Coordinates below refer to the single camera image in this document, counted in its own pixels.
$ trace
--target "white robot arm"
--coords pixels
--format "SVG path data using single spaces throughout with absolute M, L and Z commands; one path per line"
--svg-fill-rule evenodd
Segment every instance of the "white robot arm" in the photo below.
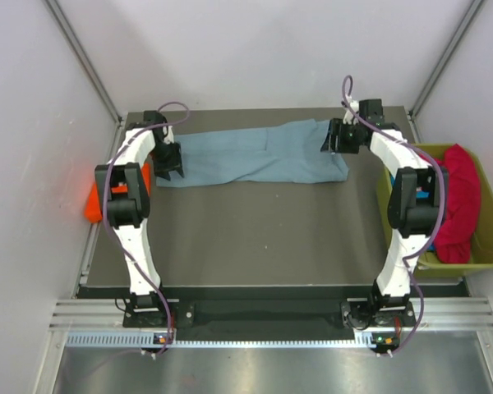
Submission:
M 393 234 L 384 267 L 367 301 L 356 304 L 349 301 L 345 310 L 342 306 L 348 326 L 356 326 L 351 323 L 354 318 L 360 323 L 360 328 L 372 328 L 373 325 L 380 326 L 377 322 L 390 323 L 395 318 L 412 317 L 410 273 L 414 272 L 418 257 L 407 257 L 414 255 L 429 241 L 437 222 L 439 206 L 445 202 L 440 202 L 433 167 L 402 144 L 405 139 L 396 125 L 385 123 L 381 100 L 358 102 L 349 98 L 348 103 L 353 111 L 359 112 L 361 118 L 380 128 L 383 135 L 358 123 L 346 109 L 343 119 L 331 120 L 329 134 L 321 150 L 358 153 L 360 146 L 366 146 L 394 176 L 387 212 Z M 441 170 L 444 184 L 447 185 L 447 171 L 444 168 Z M 423 197 L 418 196 L 419 189 L 424 191 Z
M 161 310 L 155 290 L 160 288 L 161 279 L 153 263 L 146 229 L 150 215 L 150 196 L 141 168 L 151 155 L 156 176 L 170 179 L 171 171 L 184 175 L 181 148 L 173 139 L 172 127 L 148 129 L 149 126 L 163 123 L 166 123 L 166 119 L 159 112 L 145 111 L 143 122 L 129 125 L 130 130 L 115 156 L 115 163 L 95 168 L 99 202 L 103 207 L 106 201 L 109 226 L 125 251 L 131 283 L 127 309 L 132 312 L 131 315 Z M 100 186 L 105 185 L 111 165 L 113 169 L 109 179 L 110 187 L 103 190 Z M 115 190 L 118 186 L 125 186 L 125 191 Z

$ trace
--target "blue cloth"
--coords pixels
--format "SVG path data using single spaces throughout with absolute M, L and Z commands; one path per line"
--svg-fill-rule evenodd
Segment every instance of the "blue cloth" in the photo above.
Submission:
M 176 135 L 185 177 L 170 172 L 158 186 L 207 186 L 232 181 L 319 183 L 346 181 L 339 154 L 320 152 L 329 121 L 293 121 L 277 127 Z

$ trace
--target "white enclosure wall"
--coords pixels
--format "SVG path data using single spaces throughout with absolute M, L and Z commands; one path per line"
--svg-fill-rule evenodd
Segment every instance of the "white enclosure wall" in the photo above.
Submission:
M 61 0 L 119 112 L 180 100 L 192 109 L 407 108 L 470 0 Z
M 426 142 L 458 142 L 481 159 L 493 187 L 493 0 L 486 2 L 419 117 Z M 493 308 L 493 271 L 468 281 Z
M 0 1 L 0 393 L 30 392 L 115 125 L 41 1 Z

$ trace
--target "yellow bin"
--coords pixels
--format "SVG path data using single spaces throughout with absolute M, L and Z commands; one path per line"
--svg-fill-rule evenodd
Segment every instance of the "yellow bin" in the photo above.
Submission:
M 417 144 L 417 146 L 433 158 L 442 159 L 447 148 L 453 145 Z M 417 271 L 415 272 L 417 277 L 461 277 L 483 269 L 493 268 L 493 191 L 487 182 L 486 174 L 482 170 L 477 156 L 471 152 L 469 154 L 475 162 L 481 182 L 481 210 L 477 229 L 471 239 L 471 258 L 466 264 L 446 264 L 440 262 L 434 252 L 426 252 L 418 260 Z M 387 205 L 392 188 L 389 171 L 384 167 L 384 171 L 376 184 L 376 196 L 380 206 L 381 221 L 387 246 L 391 242 L 392 233 L 387 220 Z

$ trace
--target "purple cable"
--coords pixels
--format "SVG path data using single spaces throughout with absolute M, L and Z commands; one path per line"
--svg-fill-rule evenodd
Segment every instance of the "purple cable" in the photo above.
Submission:
M 164 306 L 164 310 L 166 311 L 167 336 L 168 336 L 168 339 L 164 343 L 164 345 L 161 348 L 161 350 L 159 351 L 158 355 L 161 355 L 161 354 L 164 353 L 164 351 L 166 350 L 167 344 L 172 339 L 171 338 L 172 314 L 170 313 L 170 308 L 168 307 L 168 302 L 166 301 L 166 298 L 164 297 L 163 292 L 144 273 L 144 271 L 141 269 L 141 267 L 139 266 L 139 264 L 136 262 L 136 260 L 133 257 L 133 255 L 131 255 L 131 253 L 128 250 L 124 249 L 124 247 L 122 246 L 120 240 L 115 235 L 115 232 L 113 231 L 113 229 L 109 225 L 109 222 L 108 222 L 108 212 L 107 212 L 107 210 L 108 210 L 108 190 L 109 190 L 109 181 L 110 181 L 110 179 L 112 177 L 113 166 L 115 165 L 115 162 L 117 161 L 118 158 L 121 157 L 121 155 L 124 152 L 126 152 L 126 150 L 128 149 L 128 146 L 130 146 L 130 144 L 139 135 L 141 135 L 145 131 L 150 131 L 150 130 L 153 130 L 153 129 L 157 128 L 157 127 L 168 127 L 168 126 L 179 125 L 179 124 L 185 122 L 190 117 L 190 108 L 188 108 L 188 106 L 186 104 L 180 103 L 178 101 L 170 101 L 169 103 L 166 103 L 166 104 L 161 105 L 159 107 L 159 109 L 157 110 L 157 112 L 160 112 L 162 109 L 166 108 L 168 105 L 173 105 L 173 104 L 177 104 L 177 105 L 180 105 L 180 106 L 182 106 L 182 107 L 185 108 L 185 110 L 186 110 L 185 117 L 183 119 L 181 119 L 180 121 L 171 121 L 171 122 L 167 122 L 167 123 L 158 123 L 156 125 L 147 126 L 144 129 L 136 132 L 136 134 L 133 135 L 133 137 L 131 137 L 128 140 L 128 143 L 126 145 L 124 145 L 122 148 L 120 148 L 119 151 L 117 152 L 117 154 L 115 154 L 115 156 L 113 157 L 113 159 L 109 162 L 108 171 L 106 173 L 106 181 L 104 182 L 104 194 L 103 194 L 103 200 L 102 200 L 102 223 L 104 224 L 104 228 L 106 229 L 106 232 L 111 237 L 111 239 L 115 242 L 115 244 L 117 244 L 121 248 L 122 252 L 135 264 L 136 270 L 143 277 L 143 279 L 154 289 L 154 291 L 157 293 L 157 295 L 161 299 L 161 302 L 163 303 L 163 306 Z
M 387 138 L 387 139 L 389 139 L 389 140 L 391 140 L 391 141 L 393 141 L 393 142 L 395 142 L 397 144 L 400 144 L 402 146 L 405 146 L 406 148 L 411 149 L 414 153 L 421 155 L 427 162 L 429 162 L 429 164 L 431 166 L 433 166 L 433 168 L 435 169 L 436 174 L 437 174 L 438 186 L 440 188 L 440 200 L 441 201 L 445 201 L 444 175 L 442 174 L 442 170 L 440 169 L 440 166 L 435 161 L 435 159 L 433 159 L 428 153 L 424 152 L 420 148 L 417 148 L 416 146 L 413 146 L 413 145 L 409 144 L 408 142 L 401 141 L 401 140 L 396 140 L 394 137 L 392 137 L 392 136 L 384 133 L 378 127 L 376 127 L 372 123 L 369 123 L 368 121 L 366 121 L 365 119 L 363 119 L 362 117 L 360 117 L 360 115 L 358 115 L 351 108 L 351 106 L 349 105 L 349 102 L 348 102 L 348 99 L 347 99 L 347 96 L 348 95 L 347 95 L 347 92 L 346 92 L 346 84 L 347 84 L 347 81 L 350 82 L 350 86 L 349 86 L 349 89 L 348 89 L 349 95 L 350 95 L 351 92 L 352 92 L 352 85 L 353 85 L 352 76 L 349 75 L 349 76 L 345 76 L 345 78 L 343 78 L 342 97 L 343 97 L 343 102 L 345 103 L 345 108 L 347 110 L 349 110 L 349 112 L 356 119 L 358 119 L 358 121 L 361 124 L 369 127 L 374 132 L 376 132 L 376 133 L 378 133 L 380 135 L 383 135 L 385 138 Z M 396 354 L 396 353 L 400 352 L 411 341 L 412 337 L 417 332 L 418 327 L 420 327 L 420 323 L 422 322 L 422 318 L 423 318 L 424 310 L 425 310 L 425 301 L 424 301 L 424 295 L 423 295 L 422 289 L 420 288 L 420 285 L 418 285 L 417 280 L 415 279 L 414 275 L 412 274 L 411 270 L 409 269 L 408 260 L 409 259 L 413 259 L 415 257 L 419 257 L 420 255 L 422 255 L 427 250 L 427 248 L 429 248 L 433 244 L 433 241 L 435 240 L 436 235 L 438 234 L 438 231 L 439 231 L 440 226 L 442 224 L 442 220 L 444 219 L 444 210 L 445 210 L 445 204 L 440 204 L 439 207 L 438 207 L 438 216 L 436 218 L 435 227 L 433 228 L 433 232 L 431 233 L 431 236 L 429 237 L 429 239 L 427 240 L 427 242 L 424 244 L 424 246 L 421 247 L 420 250 L 418 250 L 417 252 L 415 252 L 413 254 L 410 254 L 409 256 L 406 256 L 406 257 L 404 257 L 402 259 L 403 265 L 405 265 L 405 268 L 408 270 L 408 275 L 409 275 L 409 278 L 411 279 L 411 283 L 414 286 L 415 290 L 417 291 L 418 295 L 420 296 L 420 313 L 418 314 L 418 319 L 415 322 L 415 324 L 414 324 L 411 332 L 408 334 L 408 336 L 405 338 L 405 340 L 402 343 L 400 343 L 399 347 L 392 352 L 393 354 Z

